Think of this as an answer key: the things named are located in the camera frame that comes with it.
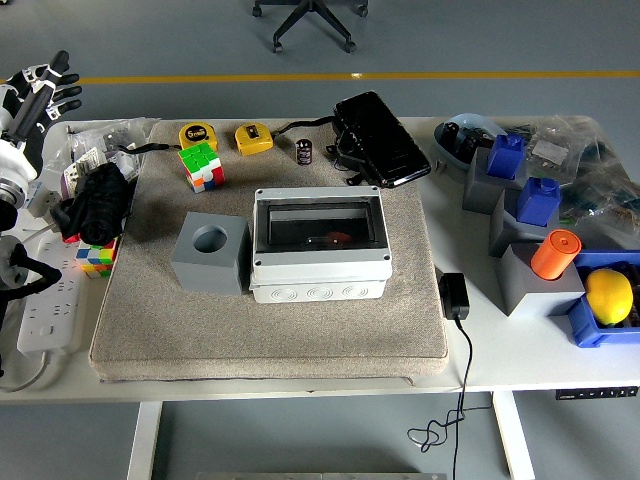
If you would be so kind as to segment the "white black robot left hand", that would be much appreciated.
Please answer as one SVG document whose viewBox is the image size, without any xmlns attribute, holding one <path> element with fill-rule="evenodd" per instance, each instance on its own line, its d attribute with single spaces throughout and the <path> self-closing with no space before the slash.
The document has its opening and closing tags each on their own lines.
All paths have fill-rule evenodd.
<svg viewBox="0 0 640 480">
<path fill-rule="evenodd" d="M 69 53 L 27 67 L 1 84 L 1 170 L 30 182 L 40 175 L 49 126 L 81 106 L 79 76 L 69 72 Z"/>
</svg>

